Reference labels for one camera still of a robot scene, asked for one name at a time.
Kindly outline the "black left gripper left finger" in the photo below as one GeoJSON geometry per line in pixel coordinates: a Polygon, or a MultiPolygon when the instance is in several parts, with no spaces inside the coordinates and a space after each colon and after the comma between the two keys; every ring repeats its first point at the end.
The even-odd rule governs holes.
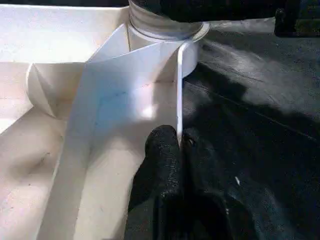
{"type": "Polygon", "coordinates": [[[176,130],[153,129],[132,182],[124,239],[183,239],[183,164],[176,130]]]}

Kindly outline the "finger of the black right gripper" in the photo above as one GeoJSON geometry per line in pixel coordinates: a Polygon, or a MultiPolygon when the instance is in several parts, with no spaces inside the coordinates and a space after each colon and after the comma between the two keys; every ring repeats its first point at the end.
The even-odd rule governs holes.
{"type": "Polygon", "coordinates": [[[156,15],[182,23],[273,17],[279,0],[133,0],[156,15]]]}

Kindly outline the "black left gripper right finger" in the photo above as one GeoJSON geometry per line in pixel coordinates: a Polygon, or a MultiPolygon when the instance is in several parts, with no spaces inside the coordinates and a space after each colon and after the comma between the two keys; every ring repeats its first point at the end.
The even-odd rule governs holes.
{"type": "Polygon", "coordinates": [[[185,197],[197,240],[256,240],[252,214],[228,192],[228,176],[213,145],[194,128],[183,131],[185,197]]]}

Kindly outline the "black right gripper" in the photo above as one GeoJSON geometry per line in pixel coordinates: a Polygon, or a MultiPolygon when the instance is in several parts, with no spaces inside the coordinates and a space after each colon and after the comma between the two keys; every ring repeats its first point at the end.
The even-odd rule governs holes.
{"type": "Polygon", "coordinates": [[[320,1],[287,0],[275,13],[274,34],[281,38],[318,38],[320,1]]]}

